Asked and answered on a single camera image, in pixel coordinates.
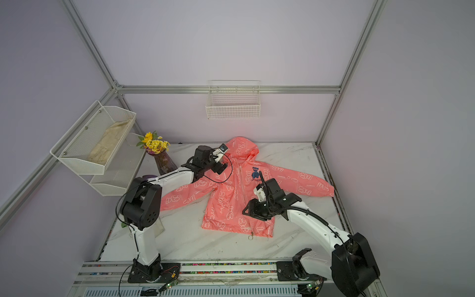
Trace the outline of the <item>pink hooded jacket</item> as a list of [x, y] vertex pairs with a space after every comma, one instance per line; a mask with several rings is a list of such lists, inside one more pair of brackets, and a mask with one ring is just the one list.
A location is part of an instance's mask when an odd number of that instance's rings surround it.
[[256, 198], [254, 189], [261, 177], [274, 178], [284, 191], [299, 196], [335, 195], [333, 186], [322, 178], [258, 161], [258, 146], [244, 137], [234, 137], [226, 146], [225, 162], [231, 163], [231, 168], [222, 174], [206, 172], [197, 182], [170, 192], [162, 197], [161, 210], [179, 209], [209, 194], [203, 229], [271, 238], [273, 219], [263, 222], [242, 213], [247, 203]]

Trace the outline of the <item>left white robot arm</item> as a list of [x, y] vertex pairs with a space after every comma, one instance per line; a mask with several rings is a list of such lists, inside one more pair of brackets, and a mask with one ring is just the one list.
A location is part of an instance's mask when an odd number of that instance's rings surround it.
[[228, 147], [198, 146], [192, 156], [178, 169], [154, 178], [135, 178], [129, 190], [123, 195], [119, 214], [132, 233], [137, 248], [133, 268], [151, 275], [161, 271], [159, 251], [155, 241], [153, 225], [158, 220], [162, 197], [170, 192], [203, 178], [209, 170], [222, 174], [231, 164], [223, 158]]

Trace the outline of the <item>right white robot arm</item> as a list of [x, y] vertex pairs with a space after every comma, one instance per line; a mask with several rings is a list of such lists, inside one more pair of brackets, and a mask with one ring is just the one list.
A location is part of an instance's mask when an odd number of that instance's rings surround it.
[[380, 270], [367, 239], [360, 233], [350, 234], [314, 213], [294, 193], [285, 193], [275, 179], [261, 181], [254, 189], [243, 215], [267, 222], [275, 216], [302, 228], [327, 252], [321, 257], [304, 248], [290, 261], [277, 262], [281, 282], [299, 281], [298, 293], [316, 297], [326, 281], [332, 281], [346, 297], [364, 295], [379, 277]]

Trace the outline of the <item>dark glass vase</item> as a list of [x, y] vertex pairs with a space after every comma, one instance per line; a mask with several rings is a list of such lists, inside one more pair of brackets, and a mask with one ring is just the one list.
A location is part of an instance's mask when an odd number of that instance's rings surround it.
[[160, 175], [171, 173], [178, 169], [178, 166], [173, 162], [167, 151], [155, 154], [153, 158], [155, 159], [155, 163]]

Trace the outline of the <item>yellow flower bouquet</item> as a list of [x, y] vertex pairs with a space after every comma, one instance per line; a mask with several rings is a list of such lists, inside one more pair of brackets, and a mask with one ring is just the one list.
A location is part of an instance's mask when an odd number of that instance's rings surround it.
[[148, 132], [145, 136], [139, 136], [139, 142], [136, 145], [140, 149], [144, 149], [149, 155], [158, 155], [168, 152], [170, 143], [159, 136], [156, 131]]

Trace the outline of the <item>purple garden trowel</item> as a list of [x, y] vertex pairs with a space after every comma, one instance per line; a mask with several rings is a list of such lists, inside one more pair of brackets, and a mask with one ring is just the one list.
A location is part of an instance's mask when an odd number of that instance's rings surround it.
[[142, 178], [143, 179], [155, 179], [155, 178], [157, 178], [157, 176], [152, 175], [152, 174], [147, 174], [147, 175], [143, 175]]

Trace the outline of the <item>beige work glove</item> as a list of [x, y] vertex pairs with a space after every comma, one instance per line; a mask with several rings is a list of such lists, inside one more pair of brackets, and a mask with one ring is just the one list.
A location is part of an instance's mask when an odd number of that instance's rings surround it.
[[[165, 228], [162, 224], [162, 221], [161, 219], [158, 219], [153, 225], [153, 231], [155, 232], [155, 236], [158, 237], [159, 235], [161, 235], [164, 231], [165, 231]], [[127, 235], [128, 233], [130, 233], [131, 231], [134, 231], [134, 229], [132, 227], [129, 227], [127, 226], [125, 223], [121, 223], [121, 229], [120, 231], [117, 232], [116, 234], [116, 237], [117, 236], [123, 236], [123, 235]]]

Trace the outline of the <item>lower white mesh shelf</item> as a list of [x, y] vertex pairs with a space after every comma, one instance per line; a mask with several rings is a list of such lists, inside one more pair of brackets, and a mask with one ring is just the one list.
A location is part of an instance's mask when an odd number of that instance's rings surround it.
[[91, 179], [90, 186], [102, 196], [122, 196], [129, 189], [145, 156], [145, 151], [136, 146], [138, 136], [129, 133], [105, 174]]

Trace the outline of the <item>white mesh shelf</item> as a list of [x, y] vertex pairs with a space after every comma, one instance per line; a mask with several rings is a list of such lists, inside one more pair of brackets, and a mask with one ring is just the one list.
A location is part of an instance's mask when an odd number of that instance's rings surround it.
[[105, 174], [91, 179], [90, 186], [102, 196], [122, 196], [129, 189], [145, 156], [145, 151], [136, 146], [138, 136], [129, 133]]
[[[115, 122], [131, 120], [106, 165], [89, 162], [88, 156], [106, 129]], [[53, 146], [50, 154], [77, 175], [103, 175], [136, 122], [136, 113], [118, 106], [94, 102], [65, 135]]]

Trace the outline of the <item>beige cloth in shelf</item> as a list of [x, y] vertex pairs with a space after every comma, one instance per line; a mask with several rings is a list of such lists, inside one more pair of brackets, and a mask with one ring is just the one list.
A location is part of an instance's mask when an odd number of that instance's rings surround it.
[[130, 122], [131, 120], [115, 122], [107, 128], [87, 160], [99, 165], [106, 165]]

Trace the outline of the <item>upper white mesh shelf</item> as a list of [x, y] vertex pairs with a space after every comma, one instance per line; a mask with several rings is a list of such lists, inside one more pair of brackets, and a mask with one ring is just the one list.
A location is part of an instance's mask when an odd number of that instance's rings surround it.
[[[106, 165], [89, 162], [88, 156], [106, 129], [115, 122], [131, 120]], [[103, 175], [136, 122], [136, 113], [118, 106], [94, 102], [65, 135], [53, 146], [50, 154], [77, 175]]]

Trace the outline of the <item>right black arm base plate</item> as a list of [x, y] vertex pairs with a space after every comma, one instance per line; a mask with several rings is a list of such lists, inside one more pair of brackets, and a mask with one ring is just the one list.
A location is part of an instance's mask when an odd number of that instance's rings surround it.
[[299, 261], [278, 261], [276, 266], [277, 277], [280, 282], [327, 280], [321, 275], [307, 272]]

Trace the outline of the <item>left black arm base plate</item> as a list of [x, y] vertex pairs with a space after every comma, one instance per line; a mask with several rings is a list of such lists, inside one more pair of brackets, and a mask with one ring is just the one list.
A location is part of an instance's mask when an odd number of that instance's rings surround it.
[[169, 283], [174, 278], [178, 278], [180, 269], [180, 263], [159, 263], [153, 266], [144, 266], [137, 262], [132, 265], [127, 282]]

